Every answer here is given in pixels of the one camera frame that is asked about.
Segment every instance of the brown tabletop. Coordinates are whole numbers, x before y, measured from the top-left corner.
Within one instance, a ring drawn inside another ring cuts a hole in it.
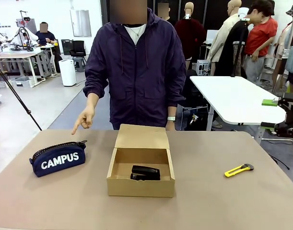
[[[1,58],[29,58],[38,55],[40,52],[21,53],[19,51],[13,51],[12,53],[0,53]]]
[[[0,174],[0,227],[34,230],[293,230],[293,183],[243,132],[169,132],[174,198],[109,197],[116,131],[46,130]],[[84,165],[37,178],[29,158],[87,139]],[[244,163],[254,171],[224,177]]]

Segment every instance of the zipper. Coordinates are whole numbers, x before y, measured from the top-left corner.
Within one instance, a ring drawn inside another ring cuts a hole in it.
[[[32,162],[35,162],[35,160],[40,156],[42,155],[43,153],[45,153],[46,151],[48,150],[52,150],[52,149],[55,149],[55,148],[58,148],[60,146],[68,146],[68,145],[75,145],[75,146],[81,146],[81,145],[84,145],[85,142],[87,142],[87,140],[84,140],[84,141],[80,141],[80,142],[66,142],[66,143],[62,143],[62,144],[57,144],[57,145],[53,145],[53,146],[50,146],[50,147],[47,147],[45,149],[41,149],[39,150],[38,152],[36,152],[33,156],[32,156]]]
[[[135,45],[135,78],[133,82],[133,96],[134,96],[134,113],[137,124],[137,99],[136,99],[136,81],[137,81],[137,45]]]

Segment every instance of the necklace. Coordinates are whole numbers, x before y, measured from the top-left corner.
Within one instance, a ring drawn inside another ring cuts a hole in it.
[[[137,38],[139,38],[139,36],[140,36],[139,33],[140,33],[141,28],[142,28],[142,26],[140,26],[140,29],[139,29],[138,33],[136,33],[133,29],[131,29],[131,28],[129,27],[129,29],[130,29],[132,32],[135,33],[135,35],[137,36]]]

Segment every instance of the purple jacket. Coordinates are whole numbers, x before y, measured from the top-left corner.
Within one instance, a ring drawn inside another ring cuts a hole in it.
[[[177,106],[186,79],[181,42],[173,26],[148,9],[135,46],[121,24],[108,23],[94,39],[85,69],[85,95],[104,96],[109,82],[110,122],[164,127],[168,106]]]

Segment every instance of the black stapler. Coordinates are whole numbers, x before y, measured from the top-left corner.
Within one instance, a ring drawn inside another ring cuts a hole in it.
[[[136,181],[159,181],[160,180],[160,170],[146,167],[133,165],[131,169],[132,174],[130,178]]]

